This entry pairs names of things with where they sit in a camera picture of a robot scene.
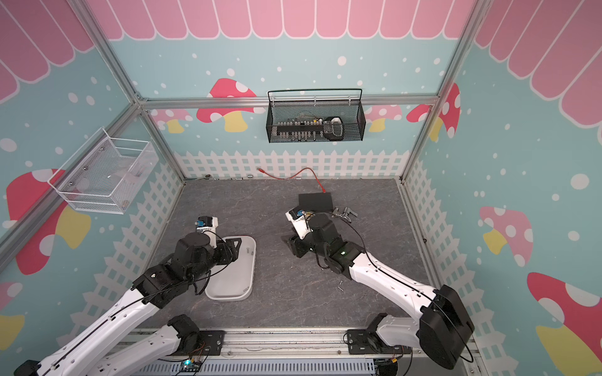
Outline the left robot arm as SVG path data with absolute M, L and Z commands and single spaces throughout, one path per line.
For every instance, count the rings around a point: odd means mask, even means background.
M 241 238 L 225 240 L 211 230 L 189 233 L 175 252 L 148 268 L 133 286 L 84 332 L 41 361 L 27 360 L 15 375 L 84 375 L 128 333 L 200 280 L 214 266 L 238 259 Z

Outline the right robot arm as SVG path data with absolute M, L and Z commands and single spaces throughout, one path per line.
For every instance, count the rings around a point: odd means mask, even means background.
M 474 333 L 474 325 L 456 290 L 434 288 L 412 280 L 384 265 L 359 244 L 334 238 L 316 242 L 311 235 L 283 239 L 293 255 L 308 253 L 325 261 L 335 274 L 365 285 L 407 313 L 396 317 L 377 314 L 365 329 L 346 332 L 351 354 L 389 354 L 400 357 L 419 349 L 434 363 L 452 370 Z

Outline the white plastic storage box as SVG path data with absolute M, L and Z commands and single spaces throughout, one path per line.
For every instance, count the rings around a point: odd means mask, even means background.
M 212 268 L 206 296 L 219 302 L 237 302 L 252 294 L 256 263 L 256 241 L 249 236 L 226 237 L 225 241 L 238 252 L 238 258 L 223 272 L 222 266 Z

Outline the black flat square box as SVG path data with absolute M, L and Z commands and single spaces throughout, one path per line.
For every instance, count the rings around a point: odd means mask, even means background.
M 298 198 L 299 208 L 306 212 L 332 212 L 334 209 L 330 193 L 300 194 Z

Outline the black terminal strip in basket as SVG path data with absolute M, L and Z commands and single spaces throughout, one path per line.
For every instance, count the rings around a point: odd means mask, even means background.
M 311 122 L 279 122 L 271 126 L 268 133 L 271 142 L 316 142 L 325 139 L 325 128 L 328 123 Z

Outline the small circuit board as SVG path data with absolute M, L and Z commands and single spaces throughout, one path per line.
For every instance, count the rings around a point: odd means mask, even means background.
M 180 373 L 190 373 L 196 375 L 202 368 L 202 362 L 200 360 L 185 360 L 180 365 Z

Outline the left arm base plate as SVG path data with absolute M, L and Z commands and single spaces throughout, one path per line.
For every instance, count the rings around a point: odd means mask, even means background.
M 224 344 L 225 331 L 199 331 L 192 335 L 189 357 L 220 356 Z

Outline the aluminium front rail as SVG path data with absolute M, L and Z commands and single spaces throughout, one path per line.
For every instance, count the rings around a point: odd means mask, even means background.
M 396 341 L 410 339 L 415 334 L 418 325 L 407 324 L 410 320 L 399 320 L 399 324 L 379 330 L 378 334 L 385 339 Z M 147 339 L 155 328 L 137 328 L 130 332 L 112 352 L 125 349 L 135 342 Z M 202 331 L 224 331 L 222 340 L 221 359 L 259 359 L 259 358 L 326 358 L 326 357 L 355 357 L 348 352 L 348 345 L 343 336 L 347 327 L 234 327 L 234 328 L 203 328 Z M 464 349 L 462 356 L 476 360 L 480 357 L 476 343 L 467 342 L 470 354 Z

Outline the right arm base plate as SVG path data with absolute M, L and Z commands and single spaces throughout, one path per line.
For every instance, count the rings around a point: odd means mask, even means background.
M 351 355 L 391 355 L 400 357 L 410 354 L 407 346 L 388 346 L 375 332 L 368 329 L 350 329 L 343 335 L 343 342 L 347 345 Z

